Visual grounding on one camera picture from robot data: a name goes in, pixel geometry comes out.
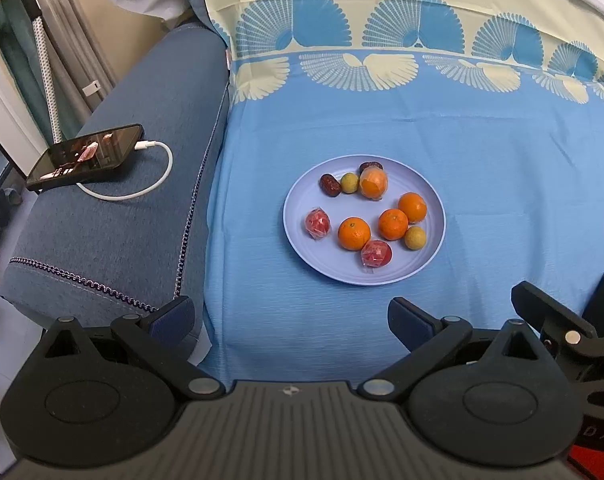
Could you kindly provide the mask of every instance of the plate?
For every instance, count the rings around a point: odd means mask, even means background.
[[[320,177],[332,174],[338,181],[349,171],[357,174],[360,164],[376,160],[388,175],[388,189],[379,201],[360,193],[340,193],[332,198],[319,185]],[[365,267],[359,251],[347,251],[338,242],[337,231],[343,220],[357,216],[371,227],[371,239],[380,238],[378,217],[386,209],[397,207],[397,200],[407,192],[416,192],[427,205],[426,218],[418,225],[426,232],[426,245],[419,251],[409,250],[402,239],[388,242],[393,258],[384,267]],[[314,240],[304,228],[304,218],[311,209],[321,207],[331,221],[331,231]],[[446,230],[444,206],[431,184],[417,171],[401,162],[375,155],[347,155],[326,160],[302,175],[284,201],[284,230],[288,241],[307,264],[318,272],[351,285],[384,285],[413,276],[422,270],[440,250]]]

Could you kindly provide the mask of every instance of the sofa armrest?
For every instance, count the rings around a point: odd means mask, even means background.
[[[89,118],[79,135],[141,123],[146,140],[172,149],[173,170],[158,189],[125,202],[103,202],[76,186],[42,192],[5,273],[1,295],[48,326],[75,316],[108,326],[144,314],[176,294],[199,310],[204,283],[206,208],[226,125],[228,70],[220,37],[195,23],[171,31]],[[123,174],[89,184],[122,195],[154,183],[163,150],[132,153]],[[189,279],[180,289],[178,270]]]

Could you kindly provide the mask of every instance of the red object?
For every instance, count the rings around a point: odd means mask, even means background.
[[[324,238],[331,230],[331,221],[329,216],[322,210],[316,207],[304,219],[304,228],[316,240]]]
[[[369,240],[360,252],[362,263],[367,267],[383,267],[391,261],[393,251],[382,240]]]
[[[598,480],[604,480],[604,452],[581,446],[573,446],[570,455],[571,458],[580,463],[592,476]]]

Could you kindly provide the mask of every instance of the white tag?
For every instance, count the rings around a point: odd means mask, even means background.
[[[82,92],[84,92],[84,95],[89,97],[101,89],[102,87],[100,86],[100,82],[96,79],[95,81],[90,82],[87,86],[82,88]]]

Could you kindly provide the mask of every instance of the white cable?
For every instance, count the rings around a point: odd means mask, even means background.
[[[60,117],[58,116],[56,92],[53,88],[51,66],[48,63],[47,37],[44,33],[44,23],[42,22],[41,16],[33,20],[33,33],[35,35],[35,45],[38,49],[40,69],[42,70],[42,81],[44,82],[44,96],[47,99],[48,116],[51,119],[53,142],[57,144],[58,142],[62,142],[62,131],[60,130]]]
[[[169,163],[166,167],[166,171],[164,172],[163,176],[161,176],[160,179],[152,186],[149,186],[146,189],[143,189],[142,191],[138,191],[135,193],[131,193],[130,195],[123,195],[123,196],[101,195],[99,193],[96,193],[95,191],[91,191],[90,189],[86,188],[79,182],[77,183],[77,187],[79,187],[83,192],[85,192],[95,198],[99,198],[100,200],[108,200],[110,202],[119,202],[120,200],[130,200],[131,198],[137,198],[138,196],[146,195],[148,192],[153,191],[156,187],[160,186],[160,184],[162,184],[166,180],[166,178],[169,176],[169,173],[171,173],[171,168],[173,167],[173,153],[171,153],[171,149],[165,143],[160,142],[159,140],[140,140],[140,142],[136,143],[136,146],[134,149],[135,150],[146,150],[147,148],[150,148],[151,146],[160,146],[160,147],[164,148],[164,150],[166,151],[166,154],[169,156]]]

